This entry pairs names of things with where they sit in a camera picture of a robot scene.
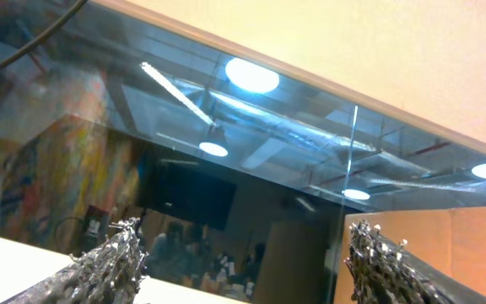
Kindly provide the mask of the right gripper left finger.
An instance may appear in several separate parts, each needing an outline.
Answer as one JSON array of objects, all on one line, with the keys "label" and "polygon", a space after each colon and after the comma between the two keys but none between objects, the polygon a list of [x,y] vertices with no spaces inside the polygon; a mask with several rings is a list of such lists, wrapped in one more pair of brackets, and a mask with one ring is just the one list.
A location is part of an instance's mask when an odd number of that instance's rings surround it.
[{"label": "right gripper left finger", "polygon": [[4,303],[133,304],[147,257],[139,246],[139,223],[131,217],[110,224],[118,230],[114,236]]}]

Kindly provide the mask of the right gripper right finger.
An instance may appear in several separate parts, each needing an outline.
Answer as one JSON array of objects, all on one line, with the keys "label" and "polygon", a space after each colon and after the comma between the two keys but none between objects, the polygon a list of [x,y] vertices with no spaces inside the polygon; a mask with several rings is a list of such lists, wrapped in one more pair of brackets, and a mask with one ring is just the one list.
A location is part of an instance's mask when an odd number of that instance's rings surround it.
[{"label": "right gripper right finger", "polygon": [[460,284],[394,243],[378,225],[359,220],[349,227],[344,263],[357,304],[486,304],[486,296]]}]

